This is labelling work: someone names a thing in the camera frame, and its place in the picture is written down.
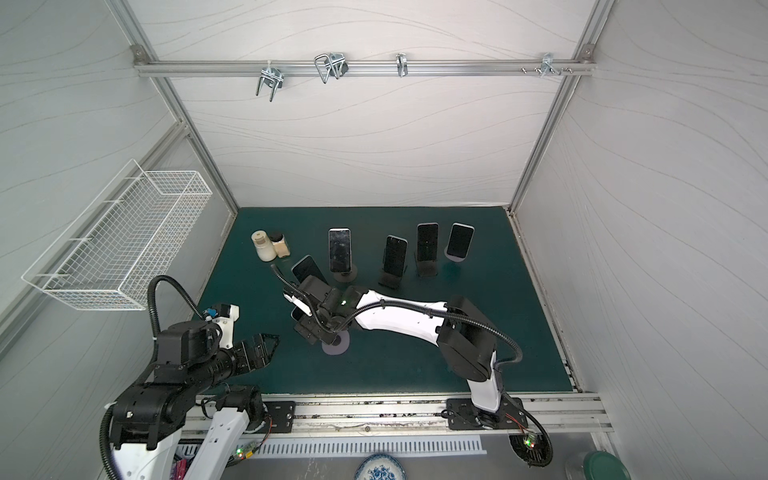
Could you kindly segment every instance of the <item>metal clip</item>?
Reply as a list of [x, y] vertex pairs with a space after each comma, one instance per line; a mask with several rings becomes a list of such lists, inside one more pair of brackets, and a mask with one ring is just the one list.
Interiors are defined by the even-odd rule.
[[257, 97], [259, 96], [259, 91], [261, 91], [262, 85], [272, 88], [272, 93], [270, 93], [270, 101], [272, 101], [275, 98], [277, 89], [283, 87], [283, 74], [280, 73], [280, 70], [274, 67], [262, 68], [259, 84], [256, 86]]
[[587, 43], [581, 47], [578, 54], [578, 60], [581, 63], [592, 63], [594, 60], [594, 43]]
[[397, 58], [397, 76], [405, 77], [408, 74], [408, 58], [406, 58], [406, 54], [404, 53], [398, 53], [396, 58]]
[[147, 55], [147, 49], [143, 45], [131, 45], [131, 53], [134, 54], [134, 65], [149, 63], [149, 55]]
[[[323, 60], [322, 67], [318, 63], [320, 59]], [[317, 68], [317, 73], [320, 74], [320, 80], [323, 83], [328, 83], [331, 73], [333, 73], [333, 77], [336, 80], [339, 80], [349, 70], [343, 53], [322, 53], [317, 55], [315, 57], [315, 68]]]
[[537, 68], [539, 76], [543, 77], [547, 74], [560, 75], [563, 71], [552, 67], [552, 54], [547, 53], [544, 58], [541, 59], [541, 67]]

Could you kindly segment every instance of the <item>metal hook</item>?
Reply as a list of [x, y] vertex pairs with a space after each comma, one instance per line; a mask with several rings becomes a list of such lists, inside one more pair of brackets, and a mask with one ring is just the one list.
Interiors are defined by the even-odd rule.
[[539, 74], [543, 77], [547, 74], [555, 74], [560, 75], [563, 73], [562, 70], [558, 70], [557, 68], [552, 67], [552, 54], [547, 53], [544, 55], [544, 57], [541, 59], [541, 67], [537, 68], [539, 71]]
[[408, 58], [406, 58], [406, 54], [398, 53], [396, 59], [397, 59], [397, 76], [405, 77], [408, 74]]
[[[323, 66], [320, 67], [320, 60], [323, 60]], [[321, 53], [315, 57], [315, 68], [320, 74], [320, 80], [328, 83], [328, 79], [333, 73], [333, 77], [338, 80], [349, 70], [343, 53]]]
[[262, 85], [272, 88], [272, 92], [270, 93], [270, 101], [272, 101], [275, 98], [277, 89], [283, 87], [283, 74], [280, 73], [280, 70], [273, 67], [262, 68], [261, 76], [259, 76], [259, 83], [256, 86], [257, 97], [259, 96]]

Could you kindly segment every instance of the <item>phone screen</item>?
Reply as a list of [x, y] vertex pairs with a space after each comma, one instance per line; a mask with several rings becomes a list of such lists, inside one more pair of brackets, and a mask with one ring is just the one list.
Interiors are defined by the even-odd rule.
[[306, 278], [310, 275], [316, 276], [323, 282], [328, 283], [326, 278], [323, 276], [323, 273], [320, 272], [320, 268], [317, 266], [317, 263], [315, 263], [315, 259], [313, 259], [311, 255], [307, 255], [303, 259], [299, 260], [296, 265], [291, 267], [290, 271], [293, 272], [296, 280], [299, 280], [299, 284], [306, 280]]
[[472, 234], [475, 229], [469, 225], [454, 223], [451, 236], [448, 239], [448, 249], [445, 251], [451, 257], [465, 258], [469, 252], [469, 244], [472, 242]]
[[349, 228], [328, 230], [328, 256], [333, 273], [348, 273], [352, 269], [352, 237]]
[[406, 251], [408, 241], [404, 238], [390, 235], [386, 238], [384, 250], [384, 271], [392, 275], [402, 276], [406, 269]]
[[416, 261], [437, 260], [437, 223], [421, 223], [416, 228]]

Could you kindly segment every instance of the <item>blue and white plate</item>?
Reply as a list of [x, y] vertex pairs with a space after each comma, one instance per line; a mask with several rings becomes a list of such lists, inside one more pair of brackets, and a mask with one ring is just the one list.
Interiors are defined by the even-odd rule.
[[393, 457], [377, 453], [357, 468], [355, 480], [406, 480], [406, 471]]

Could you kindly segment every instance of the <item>wire basket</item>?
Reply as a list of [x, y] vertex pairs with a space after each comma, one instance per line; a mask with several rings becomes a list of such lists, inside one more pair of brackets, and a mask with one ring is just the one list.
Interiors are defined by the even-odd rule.
[[[121, 176], [129, 167], [137, 173]], [[132, 161], [121, 174], [29, 267], [25, 282], [77, 310], [146, 308], [149, 281], [167, 272], [211, 191], [194, 170], [145, 171]], [[110, 186], [113, 198], [102, 200]]]

